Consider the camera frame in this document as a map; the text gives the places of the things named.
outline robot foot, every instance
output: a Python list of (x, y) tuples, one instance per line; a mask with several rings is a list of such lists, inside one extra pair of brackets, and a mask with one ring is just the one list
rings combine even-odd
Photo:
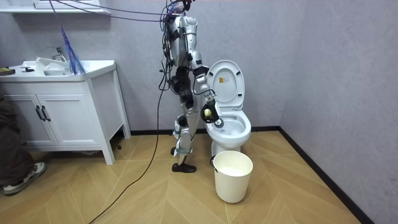
[(193, 173), (197, 171), (197, 168), (195, 166), (188, 165), (186, 163), (182, 163), (181, 165), (178, 165), (177, 163), (173, 164), (172, 167), (173, 172), (183, 172), (183, 173)]

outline toilet lid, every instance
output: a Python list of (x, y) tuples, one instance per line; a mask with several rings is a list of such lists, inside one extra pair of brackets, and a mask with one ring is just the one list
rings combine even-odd
[(241, 69), (230, 60), (220, 60), (207, 73), (207, 83), (217, 96), (220, 108), (242, 109), (244, 78)]

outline sneaker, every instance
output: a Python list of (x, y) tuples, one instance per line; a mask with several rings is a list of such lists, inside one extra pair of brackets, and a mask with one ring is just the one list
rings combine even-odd
[(34, 165), (33, 171), (28, 174), (23, 180), (21, 180), (16, 185), (8, 185), (4, 186), (4, 194), (6, 196), (13, 196), (24, 190), (27, 186), (29, 186), (33, 181), (39, 178), (45, 171), (47, 170), (47, 166), (44, 162), (38, 162)]

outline bathroom vanity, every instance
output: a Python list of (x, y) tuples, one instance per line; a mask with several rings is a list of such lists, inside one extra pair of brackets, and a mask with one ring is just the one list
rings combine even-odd
[(114, 156), (109, 140), (122, 129), (130, 138), (116, 64), (82, 61), (86, 75), (45, 76), (24, 62), (16, 74), (0, 77), (0, 95), (18, 117), (30, 151), (102, 151), (107, 164)]

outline white toilet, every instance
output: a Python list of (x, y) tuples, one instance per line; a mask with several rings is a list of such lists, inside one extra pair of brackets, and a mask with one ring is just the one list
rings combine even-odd
[(241, 69), (230, 60), (221, 60), (211, 66), (207, 82), (217, 96), (215, 100), (221, 110), (224, 121), (222, 128), (206, 124), (213, 142), (212, 156), (225, 150), (241, 151), (241, 146), (249, 139), (251, 123), (244, 114), (244, 78)]

